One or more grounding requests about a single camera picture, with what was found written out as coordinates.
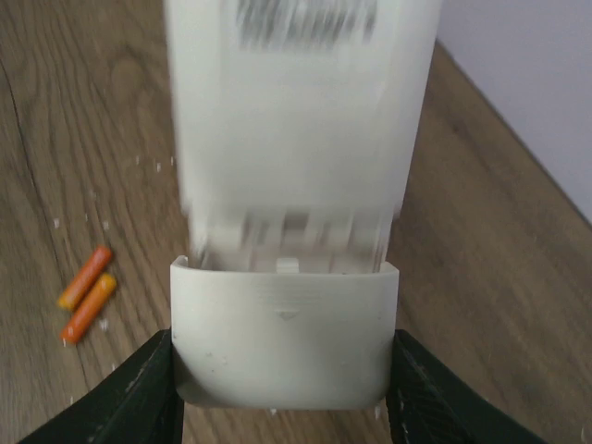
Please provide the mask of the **white battery cover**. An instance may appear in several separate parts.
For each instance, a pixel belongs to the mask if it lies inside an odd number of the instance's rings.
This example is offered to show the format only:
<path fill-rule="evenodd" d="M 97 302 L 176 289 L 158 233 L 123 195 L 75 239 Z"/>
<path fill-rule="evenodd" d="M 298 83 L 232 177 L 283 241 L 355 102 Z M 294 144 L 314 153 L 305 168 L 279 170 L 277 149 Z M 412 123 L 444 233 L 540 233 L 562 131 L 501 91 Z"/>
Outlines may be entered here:
<path fill-rule="evenodd" d="M 390 381 L 399 271 L 370 274 L 170 267 L 176 389 L 187 403 L 356 410 Z"/>

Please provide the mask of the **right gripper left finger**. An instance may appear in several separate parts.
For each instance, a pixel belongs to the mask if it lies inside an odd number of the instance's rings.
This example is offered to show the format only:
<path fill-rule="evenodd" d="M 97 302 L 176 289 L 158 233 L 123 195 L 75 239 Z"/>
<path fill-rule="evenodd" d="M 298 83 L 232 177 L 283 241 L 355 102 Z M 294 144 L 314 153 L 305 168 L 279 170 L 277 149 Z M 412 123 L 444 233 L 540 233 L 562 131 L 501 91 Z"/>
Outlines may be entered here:
<path fill-rule="evenodd" d="M 172 335 L 156 332 L 87 395 L 23 443 L 180 443 L 184 402 L 175 388 Z"/>

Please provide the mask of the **white remote control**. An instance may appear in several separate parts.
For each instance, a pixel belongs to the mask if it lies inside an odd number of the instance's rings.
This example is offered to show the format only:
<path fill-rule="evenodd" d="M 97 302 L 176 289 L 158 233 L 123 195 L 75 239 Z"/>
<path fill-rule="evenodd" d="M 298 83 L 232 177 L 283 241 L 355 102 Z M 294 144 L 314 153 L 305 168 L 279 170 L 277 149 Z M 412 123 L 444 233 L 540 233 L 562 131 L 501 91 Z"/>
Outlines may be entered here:
<path fill-rule="evenodd" d="M 167 1 L 191 266 L 368 274 L 410 171 L 439 1 Z"/>

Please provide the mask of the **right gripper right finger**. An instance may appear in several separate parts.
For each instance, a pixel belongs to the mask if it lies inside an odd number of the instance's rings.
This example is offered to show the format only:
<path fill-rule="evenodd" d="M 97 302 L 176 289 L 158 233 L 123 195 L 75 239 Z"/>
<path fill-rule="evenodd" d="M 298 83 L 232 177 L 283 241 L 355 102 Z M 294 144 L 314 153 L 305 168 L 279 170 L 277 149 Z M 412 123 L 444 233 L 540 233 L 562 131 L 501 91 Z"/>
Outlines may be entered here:
<path fill-rule="evenodd" d="M 388 421 L 394 443 L 541 443 L 494 407 L 409 332 L 392 346 Z"/>

